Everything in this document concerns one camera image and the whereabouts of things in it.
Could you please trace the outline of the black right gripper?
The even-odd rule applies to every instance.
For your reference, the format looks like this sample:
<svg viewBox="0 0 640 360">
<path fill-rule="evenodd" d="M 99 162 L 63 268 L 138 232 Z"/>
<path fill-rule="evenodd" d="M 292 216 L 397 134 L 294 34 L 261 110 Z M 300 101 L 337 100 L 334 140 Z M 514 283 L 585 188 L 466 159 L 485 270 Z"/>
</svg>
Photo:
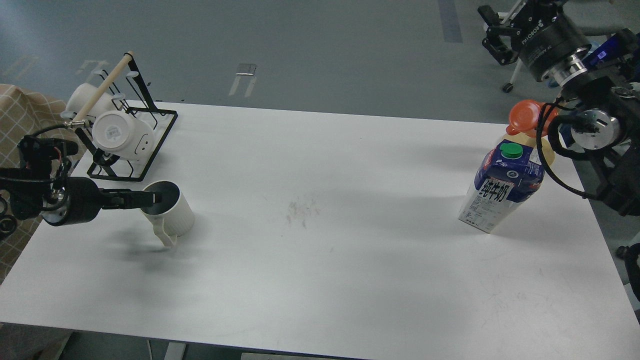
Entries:
<svg viewBox="0 0 640 360">
<path fill-rule="evenodd" d="M 521 0 L 507 13 L 489 5 L 477 8 L 486 25 L 483 47 L 501 66 L 521 60 L 536 82 L 571 58 L 592 48 L 585 34 L 565 13 L 564 0 Z"/>
</svg>

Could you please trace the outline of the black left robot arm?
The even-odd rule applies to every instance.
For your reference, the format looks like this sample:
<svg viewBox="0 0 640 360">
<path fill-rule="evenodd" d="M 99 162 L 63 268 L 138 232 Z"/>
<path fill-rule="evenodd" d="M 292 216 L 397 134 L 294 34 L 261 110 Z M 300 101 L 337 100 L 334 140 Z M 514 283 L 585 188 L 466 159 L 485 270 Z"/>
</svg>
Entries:
<svg viewBox="0 0 640 360">
<path fill-rule="evenodd" d="M 93 221 L 102 210 L 150 208 L 162 203 L 162 191 L 105 189 L 87 177 L 72 177 L 71 156 L 80 150 L 75 141 L 41 137 L 48 126 L 26 134 L 17 144 L 20 164 L 1 169 L 1 239 L 19 227 L 19 221 L 41 217 L 53 227 Z"/>
</svg>

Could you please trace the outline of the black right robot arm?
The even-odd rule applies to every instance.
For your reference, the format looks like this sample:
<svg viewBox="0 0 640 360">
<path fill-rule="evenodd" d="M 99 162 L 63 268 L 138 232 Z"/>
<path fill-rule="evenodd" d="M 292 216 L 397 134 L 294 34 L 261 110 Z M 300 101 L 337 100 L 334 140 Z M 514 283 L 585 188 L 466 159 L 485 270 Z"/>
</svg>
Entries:
<svg viewBox="0 0 640 360">
<path fill-rule="evenodd" d="M 530 105 L 531 121 L 508 132 L 547 138 L 560 157 L 588 162 L 598 177 L 593 193 L 562 182 L 581 198 L 622 216 L 639 215 L 639 36 L 626 28 L 607 0 L 517 0 L 509 11 L 478 7 L 482 45 L 501 66 L 515 64 L 502 91 L 510 93 L 521 69 L 539 83 L 558 86 L 551 104 Z"/>
</svg>

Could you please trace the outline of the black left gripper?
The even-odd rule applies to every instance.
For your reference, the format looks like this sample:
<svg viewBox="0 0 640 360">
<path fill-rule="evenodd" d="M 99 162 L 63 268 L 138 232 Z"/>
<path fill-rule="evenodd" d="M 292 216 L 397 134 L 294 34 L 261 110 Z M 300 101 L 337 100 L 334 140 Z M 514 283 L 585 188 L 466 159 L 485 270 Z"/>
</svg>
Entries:
<svg viewBox="0 0 640 360">
<path fill-rule="evenodd" d="M 83 224 L 93 221 L 103 210 L 129 210 L 149 208 L 158 204 L 162 192 L 131 190 L 126 188 L 103 188 L 87 177 L 70 177 L 64 187 L 66 201 L 62 207 L 41 214 L 42 219 L 54 227 Z M 103 194 L 110 197 L 105 203 Z"/>
</svg>

